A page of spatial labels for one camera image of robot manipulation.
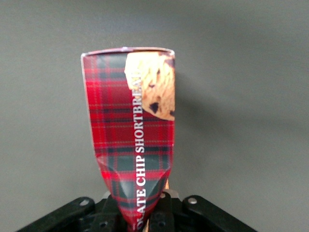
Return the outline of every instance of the shortbread package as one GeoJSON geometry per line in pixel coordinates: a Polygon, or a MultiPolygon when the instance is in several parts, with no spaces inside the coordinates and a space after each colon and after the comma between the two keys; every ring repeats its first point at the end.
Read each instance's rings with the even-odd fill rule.
{"type": "Polygon", "coordinates": [[[140,231],[169,176],[174,146],[175,55],[155,47],[82,54],[93,147],[101,175],[140,231]]]}

